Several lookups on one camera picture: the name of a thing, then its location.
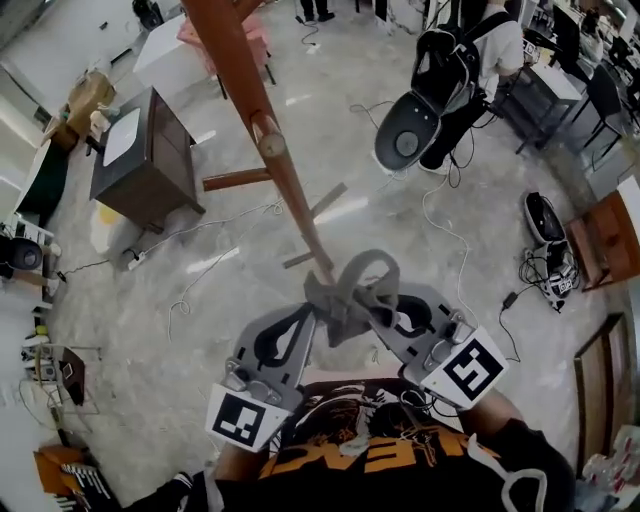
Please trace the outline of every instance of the black backpack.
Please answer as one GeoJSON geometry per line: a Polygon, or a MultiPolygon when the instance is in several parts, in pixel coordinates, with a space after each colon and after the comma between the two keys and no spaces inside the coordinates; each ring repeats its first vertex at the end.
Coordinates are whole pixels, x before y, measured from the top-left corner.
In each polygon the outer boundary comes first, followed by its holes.
{"type": "Polygon", "coordinates": [[[458,19],[418,38],[411,91],[391,107],[376,135],[375,156],[382,167],[397,172],[413,165],[437,138],[443,115],[485,96],[474,41],[508,21],[513,21],[508,13],[498,12],[463,33],[458,19]]]}

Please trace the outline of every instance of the black t-shirt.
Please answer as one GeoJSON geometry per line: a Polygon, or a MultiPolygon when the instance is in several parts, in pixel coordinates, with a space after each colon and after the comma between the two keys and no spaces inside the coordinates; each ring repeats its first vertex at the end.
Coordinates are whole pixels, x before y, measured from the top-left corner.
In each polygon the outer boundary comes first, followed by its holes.
{"type": "MultiPolygon", "coordinates": [[[[406,405],[409,383],[322,387],[307,387],[257,481],[217,482],[225,510],[504,510],[504,481],[467,455],[468,436],[406,405]]],[[[509,472],[544,471],[545,511],[573,510],[573,472],[541,432],[511,420],[483,449],[509,472]]],[[[519,512],[533,510],[537,490],[533,480],[514,485],[519,512]]]]}

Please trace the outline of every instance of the wooden pole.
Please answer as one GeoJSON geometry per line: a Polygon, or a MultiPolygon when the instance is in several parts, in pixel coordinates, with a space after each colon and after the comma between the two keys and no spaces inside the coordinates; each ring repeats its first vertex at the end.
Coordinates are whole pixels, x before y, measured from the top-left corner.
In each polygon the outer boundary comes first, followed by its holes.
{"type": "MultiPolygon", "coordinates": [[[[241,16],[248,13],[244,8],[236,9],[231,0],[182,0],[182,4],[215,64],[229,98],[256,144],[267,172],[287,203],[302,238],[325,279],[333,283],[333,264],[318,237],[309,205],[241,24],[241,16]]],[[[242,5],[251,6],[254,2],[243,2],[242,5]]]]}

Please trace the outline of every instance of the concrete floor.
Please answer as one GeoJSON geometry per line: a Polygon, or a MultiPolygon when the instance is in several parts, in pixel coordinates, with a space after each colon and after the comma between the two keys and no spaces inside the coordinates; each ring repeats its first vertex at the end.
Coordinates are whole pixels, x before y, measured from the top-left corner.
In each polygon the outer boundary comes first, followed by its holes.
{"type": "MultiPolygon", "coordinates": [[[[373,125],[366,114],[349,111],[351,104],[369,106],[406,92],[413,41],[403,34],[381,35],[366,7],[360,15],[349,3],[336,10],[338,18],[311,38],[321,45],[315,53],[300,44],[309,30],[295,22],[290,3],[259,11],[270,29],[278,81],[275,87],[265,84],[309,202],[341,181],[348,186],[333,206],[334,212],[344,207],[343,215],[320,224],[320,237],[337,270],[365,249],[384,249],[399,262],[404,280],[429,283],[454,307],[462,307],[456,284],[464,245],[430,226],[421,209],[423,195],[441,178],[414,168],[404,181],[389,183],[371,157],[373,125]]],[[[121,100],[137,92],[126,73],[116,87],[121,100]]],[[[175,212],[167,219],[167,234],[276,199],[270,183],[202,193],[204,176],[260,165],[232,104],[221,98],[216,84],[196,84],[169,104],[196,140],[209,138],[193,149],[199,201],[207,213],[175,212]]],[[[388,107],[375,109],[374,118],[380,121],[388,107]]],[[[519,138],[505,122],[476,130],[474,136],[475,153],[462,171],[460,187],[443,187],[426,205],[435,222],[467,240],[471,250],[463,299],[512,356],[498,313],[507,294],[522,289],[518,266],[522,250],[533,243],[521,210],[523,194],[539,190],[565,221],[574,210],[539,153],[515,155],[519,138]]],[[[461,141],[456,152],[460,162],[471,155],[471,144],[469,135],[461,141]]],[[[67,187],[49,226],[64,251],[59,262],[63,270],[98,260],[89,242],[93,160],[84,156],[84,148],[73,153],[67,187]]],[[[151,492],[177,470],[197,471],[215,458],[212,441],[203,432],[208,392],[222,375],[236,337],[256,316],[303,300],[302,283],[314,264],[282,268],[285,259],[304,252],[305,246],[286,209],[274,213],[257,211],[174,237],[133,272],[125,270],[125,261],[83,270],[59,291],[49,321],[53,339],[104,348],[104,360],[88,365],[89,387],[102,414],[88,419],[93,434],[84,437],[123,504],[151,492]],[[191,314],[173,310],[169,343],[171,305],[207,260],[233,248],[241,236],[238,253],[221,261],[187,294],[191,314]]],[[[160,239],[145,234],[138,246],[148,248],[160,239]]],[[[498,388],[572,463],[578,434],[572,358],[605,316],[602,295],[574,293],[558,315],[535,290],[504,315],[523,362],[512,366],[498,388]]],[[[371,368],[375,348],[383,364],[392,359],[372,335],[332,352],[320,335],[312,366],[348,372],[371,368]]]]}

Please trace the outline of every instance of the dark wooden table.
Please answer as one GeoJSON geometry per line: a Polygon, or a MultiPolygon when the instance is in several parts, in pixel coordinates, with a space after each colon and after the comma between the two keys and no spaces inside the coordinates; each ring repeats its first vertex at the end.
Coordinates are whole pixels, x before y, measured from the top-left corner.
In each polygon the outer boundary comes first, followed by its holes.
{"type": "MultiPolygon", "coordinates": [[[[125,103],[118,120],[138,108],[140,120],[133,145],[107,166],[103,155],[96,156],[90,197],[141,228],[160,233],[164,218],[183,205],[205,212],[196,199],[193,139],[155,89],[125,103]]],[[[109,132],[102,135],[102,146],[108,136],[109,132]]]]}

